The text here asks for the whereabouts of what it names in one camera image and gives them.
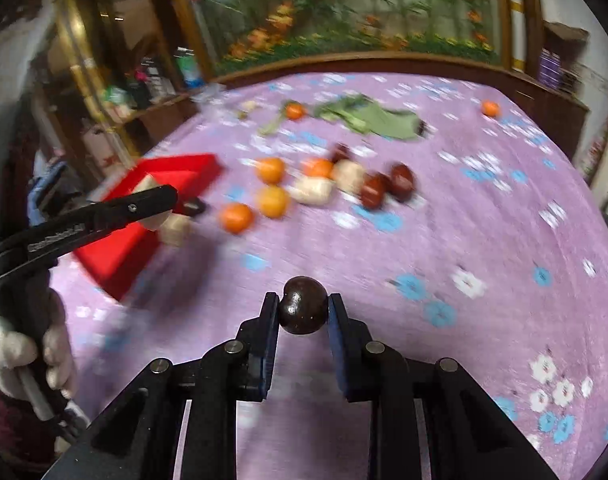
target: green vegetable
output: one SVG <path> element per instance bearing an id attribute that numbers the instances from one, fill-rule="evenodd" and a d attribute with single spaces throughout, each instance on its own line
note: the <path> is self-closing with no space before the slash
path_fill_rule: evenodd
<path id="1" fill-rule="evenodd" d="M 328 122 L 342 120 L 358 134 L 370 132 L 392 139 L 415 139 L 420 118 L 409 110 L 387 110 L 363 94 L 343 96 L 336 101 L 318 105 L 313 117 Z"/>

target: purple blanket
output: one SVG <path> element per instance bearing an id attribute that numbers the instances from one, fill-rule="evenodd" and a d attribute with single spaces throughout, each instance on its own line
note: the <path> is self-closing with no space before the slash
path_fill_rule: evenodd
<path id="1" fill-rule="evenodd" d="M 285 122 L 257 136 L 286 99 L 310 105 L 363 92 L 410 108 L 427 139 L 360 136 L 339 124 Z M 164 248 L 117 304 L 72 256 L 53 284 L 68 307 L 81 370 L 78 401 L 95 415 L 158 356 L 183 362 L 233 337 L 264 293 L 311 276 L 339 292 L 352 317 L 406 357 L 457 359 L 527 435 L 560 479 L 580 479 L 608 441 L 608 232 L 581 176 L 499 91 L 397 74 L 308 74 L 229 92 L 257 101 L 250 120 L 195 117 L 153 156 L 214 152 L 227 171 L 181 249 Z M 480 101 L 501 108 L 498 120 Z M 324 208 L 291 205 L 233 237 L 217 224 L 230 200 L 254 202 L 256 158 L 303 158 L 348 145 L 368 170 L 407 164 L 419 193 L 367 214 L 335 191 Z M 366 406 L 335 383 L 327 333 L 279 335 L 273 387 L 239 403 L 242 480 L 364 478 Z"/>

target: hand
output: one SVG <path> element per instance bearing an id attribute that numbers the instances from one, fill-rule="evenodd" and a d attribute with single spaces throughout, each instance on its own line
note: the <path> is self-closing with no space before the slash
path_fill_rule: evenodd
<path id="1" fill-rule="evenodd" d="M 70 339 L 66 328 L 64 303 L 55 290 L 50 290 L 50 328 L 43 338 L 44 361 L 48 365 L 46 382 L 53 390 L 61 390 L 70 399 L 76 389 L 77 370 L 72 359 Z M 14 332 L 0 317 L 0 390 L 13 399 L 28 400 L 16 371 L 37 358 L 34 340 Z"/>

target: handle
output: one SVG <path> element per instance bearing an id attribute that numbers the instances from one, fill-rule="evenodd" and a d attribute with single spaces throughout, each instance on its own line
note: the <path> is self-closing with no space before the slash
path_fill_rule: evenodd
<path id="1" fill-rule="evenodd" d="M 37 344 L 37 359 L 18 370 L 18 375 L 40 420 L 61 415 L 68 403 L 60 391 L 52 390 L 46 382 L 43 338 L 52 323 L 49 281 L 50 271 L 40 270 L 0 288 L 0 316 L 13 330 L 33 338 Z"/>

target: bottle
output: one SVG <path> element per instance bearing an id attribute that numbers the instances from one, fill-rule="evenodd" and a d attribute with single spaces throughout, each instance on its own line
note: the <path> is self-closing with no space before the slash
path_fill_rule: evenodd
<path id="1" fill-rule="evenodd" d="M 204 80 L 201 78 L 197 63 L 195 63 L 195 56 L 191 49 L 184 48 L 183 46 L 177 47 L 175 51 L 175 57 L 177 58 L 177 66 L 181 70 L 184 83 L 187 88 L 199 88 L 204 84 Z"/>

